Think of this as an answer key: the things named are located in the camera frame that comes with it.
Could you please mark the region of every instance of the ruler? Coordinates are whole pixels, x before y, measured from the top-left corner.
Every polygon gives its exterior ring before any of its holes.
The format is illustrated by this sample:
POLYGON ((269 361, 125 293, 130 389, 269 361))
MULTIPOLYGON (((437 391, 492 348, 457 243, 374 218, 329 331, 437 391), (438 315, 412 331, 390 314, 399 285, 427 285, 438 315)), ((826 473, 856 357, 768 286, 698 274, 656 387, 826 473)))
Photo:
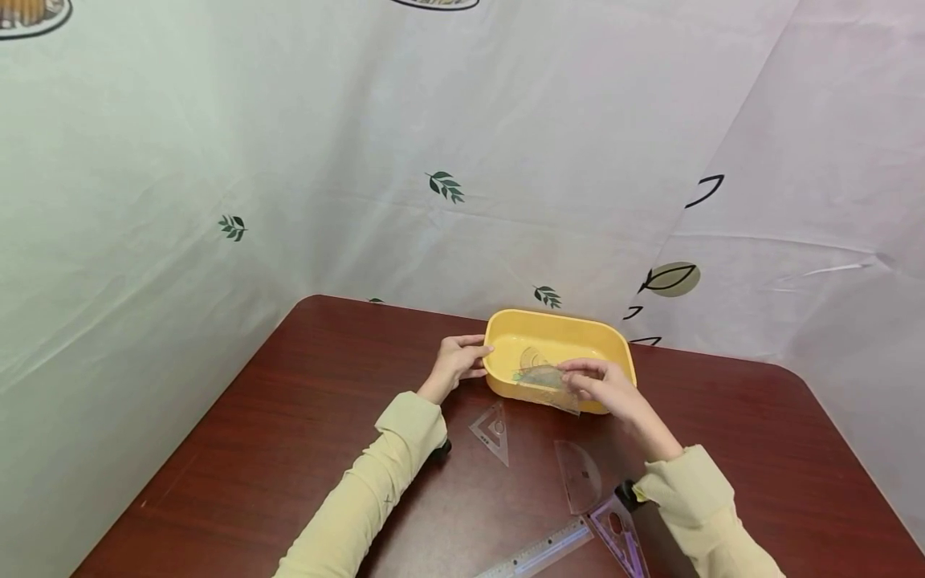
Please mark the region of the ruler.
POLYGON ((476 578, 528 578, 546 570, 594 539, 584 518, 574 518, 564 528, 517 552, 476 578))

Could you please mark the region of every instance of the beige sleeve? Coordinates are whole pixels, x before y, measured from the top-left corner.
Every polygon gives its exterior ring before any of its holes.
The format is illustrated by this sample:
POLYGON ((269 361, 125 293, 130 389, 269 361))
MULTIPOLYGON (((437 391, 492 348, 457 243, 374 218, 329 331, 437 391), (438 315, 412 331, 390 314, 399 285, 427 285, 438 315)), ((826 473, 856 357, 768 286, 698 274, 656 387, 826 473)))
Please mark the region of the beige sleeve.
POLYGON ((729 482, 700 446, 672 461, 646 464, 635 485, 659 514, 681 550, 704 578, 780 578, 774 559, 755 543, 735 515, 729 482))
POLYGON ((379 438, 327 495, 276 578, 355 576, 401 494, 447 437, 439 406, 411 392, 391 402, 376 429, 379 438))

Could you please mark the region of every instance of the wooden table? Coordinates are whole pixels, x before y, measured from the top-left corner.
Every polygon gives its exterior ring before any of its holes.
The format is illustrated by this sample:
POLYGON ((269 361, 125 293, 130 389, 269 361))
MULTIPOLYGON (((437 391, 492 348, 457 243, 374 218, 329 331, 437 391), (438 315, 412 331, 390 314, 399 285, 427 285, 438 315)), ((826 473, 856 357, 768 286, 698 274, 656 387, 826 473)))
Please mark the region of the wooden table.
MULTIPOLYGON (((447 335, 485 322, 311 297, 299 303, 75 573, 270 576, 327 492, 416 389, 447 335)), ((746 528, 791 578, 925 576, 925 559, 796 375, 773 365, 638 346, 639 386, 682 443, 736 488, 746 528)), ((469 431, 484 381, 444 405, 453 451, 428 464, 361 575, 473 576, 564 524, 553 440, 591 451, 608 481, 641 463, 609 417, 506 400, 511 467, 469 431)), ((636 515, 653 577, 693 570, 651 505, 636 515)), ((544 576, 621 576, 601 540, 544 576)))

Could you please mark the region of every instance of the transparent protractor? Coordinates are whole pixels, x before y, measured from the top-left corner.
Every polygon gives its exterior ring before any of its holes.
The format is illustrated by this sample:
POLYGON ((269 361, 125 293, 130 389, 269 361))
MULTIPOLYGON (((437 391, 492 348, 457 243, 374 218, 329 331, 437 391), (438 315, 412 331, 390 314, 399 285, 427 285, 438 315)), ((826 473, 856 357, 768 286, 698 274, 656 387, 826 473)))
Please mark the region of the transparent protractor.
POLYGON ((549 365, 543 354, 535 347, 528 347, 521 353, 521 369, 529 369, 538 365, 549 365))

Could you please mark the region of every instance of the left hand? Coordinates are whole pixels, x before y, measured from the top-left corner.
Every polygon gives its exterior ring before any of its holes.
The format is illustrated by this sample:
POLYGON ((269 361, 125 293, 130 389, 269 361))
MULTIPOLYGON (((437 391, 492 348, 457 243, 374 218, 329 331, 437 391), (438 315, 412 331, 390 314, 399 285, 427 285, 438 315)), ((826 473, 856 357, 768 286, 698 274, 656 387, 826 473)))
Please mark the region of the left hand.
POLYGON ((463 335, 440 341, 434 369, 417 395, 439 405, 460 385, 460 379, 487 375, 482 358, 495 348, 483 345, 484 342, 484 335, 463 335))

